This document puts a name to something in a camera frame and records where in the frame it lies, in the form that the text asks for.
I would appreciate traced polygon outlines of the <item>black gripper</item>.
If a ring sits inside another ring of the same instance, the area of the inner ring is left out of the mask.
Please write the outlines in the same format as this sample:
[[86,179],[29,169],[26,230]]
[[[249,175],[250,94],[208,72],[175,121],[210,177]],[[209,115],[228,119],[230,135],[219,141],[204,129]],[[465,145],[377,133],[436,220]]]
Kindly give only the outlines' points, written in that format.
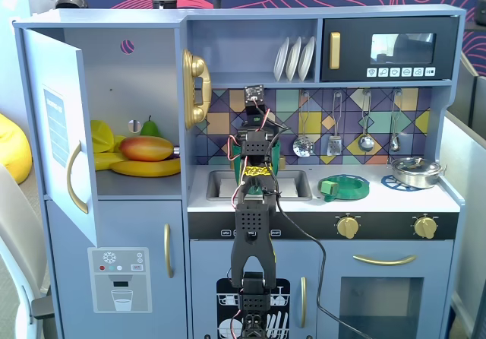
[[264,104],[246,107],[246,120],[243,121],[238,132],[243,133],[260,130],[269,134],[276,134],[279,131],[279,127],[270,119],[268,109]]

